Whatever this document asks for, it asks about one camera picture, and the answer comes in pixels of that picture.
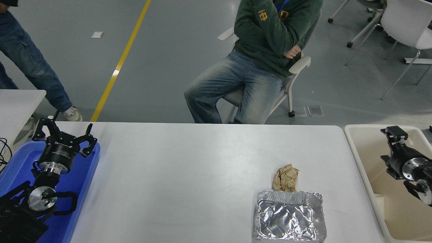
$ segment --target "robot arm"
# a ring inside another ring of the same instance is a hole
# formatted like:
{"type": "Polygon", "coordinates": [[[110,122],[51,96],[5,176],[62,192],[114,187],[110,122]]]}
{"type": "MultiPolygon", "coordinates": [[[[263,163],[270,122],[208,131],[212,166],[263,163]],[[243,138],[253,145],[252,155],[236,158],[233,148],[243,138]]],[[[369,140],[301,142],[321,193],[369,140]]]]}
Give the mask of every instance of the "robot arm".
{"type": "Polygon", "coordinates": [[[76,210],[78,195],[75,192],[57,192],[60,175],[70,172],[77,153],[88,157],[97,139],[90,134],[92,124],[83,136],[75,137],[60,131],[54,119],[41,118],[32,140],[44,141],[45,148],[33,163],[33,185],[26,181],[0,197],[0,243],[34,243],[48,227],[44,222],[52,215],[68,215],[76,210]],[[50,136],[45,137],[46,126],[50,136]],[[81,150],[80,144],[89,145],[81,150]],[[57,211],[58,198],[71,198],[71,207],[57,211]]]}
{"type": "Polygon", "coordinates": [[[390,156],[381,156],[387,166],[387,173],[396,180],[404,179],[403,184],[408,192],[432,207],[431,160],[405,144],[408,134],[400,127],[387,127],[381,132],[387,136],[390,147],[390,156]]]}

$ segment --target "yellow floor line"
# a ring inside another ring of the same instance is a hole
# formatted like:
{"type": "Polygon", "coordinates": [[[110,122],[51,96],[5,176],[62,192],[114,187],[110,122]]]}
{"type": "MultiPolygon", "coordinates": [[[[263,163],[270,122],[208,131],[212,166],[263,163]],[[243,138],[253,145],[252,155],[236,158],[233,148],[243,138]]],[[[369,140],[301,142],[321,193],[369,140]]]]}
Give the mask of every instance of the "yellow floor line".
{"type": "Polygon", "coordinates": [[[124,60],[127,57],[127,54],[129,53],[130,47],[133,44],[133,41],[135,40],[135,37],[137,36],[138,30],[140,29],[141,22],[144,19],[144,16],[146,15],[147,9],[149,8],[151,0],[147,0],[143,11],[141,12],[140,18],[137,21],[137,24],[135,25],[135,28],[133,29],[132,35],[129,38],[129,41],[126,45],[126,48],[123,51],[123,54],[121,55],[120,60],[118,61],[117,67],[115,68],[114,72],[112,73],[111,79],[109,80],[109,83],[107,87],[105,88],[104,93],[102,94],[101,99],[99,100],[98,106],[96,107],[95,112],[93,113],[92,118],[90,119],[91,122],[95,122],[99,115],[101,114],[102,108],[105,105],[105,102],[108,98],[109,93],[111,92],[112,87],[114,86],[115,80],[117,79],[118,74],[120,73],[121,67],[123,66],[124,60]]]}

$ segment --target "aluminum foil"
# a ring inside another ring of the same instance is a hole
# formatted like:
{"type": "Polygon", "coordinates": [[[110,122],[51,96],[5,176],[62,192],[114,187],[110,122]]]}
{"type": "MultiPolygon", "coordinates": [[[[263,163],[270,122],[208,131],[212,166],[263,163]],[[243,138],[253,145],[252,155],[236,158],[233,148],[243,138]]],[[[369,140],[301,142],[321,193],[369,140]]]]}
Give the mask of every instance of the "aluminum foil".
{"type": "Polygon", "coordinates": [[[310,192],[259,192],[254,232],[257,240],[324,242],[327,229],[322,210],[322,196],[310,192]]]}

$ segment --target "person's leg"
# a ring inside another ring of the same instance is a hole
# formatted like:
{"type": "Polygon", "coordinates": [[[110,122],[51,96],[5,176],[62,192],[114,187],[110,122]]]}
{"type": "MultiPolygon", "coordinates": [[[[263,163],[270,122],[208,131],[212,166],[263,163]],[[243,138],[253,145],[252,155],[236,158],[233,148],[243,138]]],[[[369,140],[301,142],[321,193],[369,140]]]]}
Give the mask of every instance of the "person's leg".
{"type": "Polygon", "coordinates": [[[189,85],[184,97],[196,123],[222,123],[216,103],[244,85],[243,77],[251,63],[238,52],[231,52],[189,85]]]}
{"type": "Polygon", "coordinates": [[[17,90],[18,87],[14,84],[11,78],[7,76],[3,64],[0,62],[0,89],[17,90]]]}
{"type": "Polygon", "coordinates": [[[275,74],[253,64],[245,76],[245,90],[233,123],[264,124],[282,88],[275,74]]]}
{"type": "Polygon", "coordinates": [[[70,108],[72,103],[57,74],[46,62],[30,36],[24,30],[11,34],[16,34],[17,38],[9,38],[3,42],[0,50],[15,63],[37,89],[47,92],[45,97],[53,107],[61,112],[70,108]]]}

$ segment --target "embroidered logo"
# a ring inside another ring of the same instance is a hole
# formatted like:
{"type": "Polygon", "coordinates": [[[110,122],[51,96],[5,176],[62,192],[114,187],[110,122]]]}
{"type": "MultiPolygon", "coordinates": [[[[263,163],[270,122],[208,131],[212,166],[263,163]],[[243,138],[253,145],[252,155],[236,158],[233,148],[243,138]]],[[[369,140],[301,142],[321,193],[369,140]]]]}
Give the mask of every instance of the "embroidered logo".
{"type": "Polygon", "coordinates": [[[288,15],[289,15],[289,12],[281,10],[280,14],[279,14],[279,19],[282,21],[286,20],[286,18],[288,18],[288,15]]]}
{"type": "Polygon", "coordinates": [[[258,11],[258,13],[260,14],[261,21],[266,21],[268,19],[268,16],[267,16],[265,9],[258,11]]]}

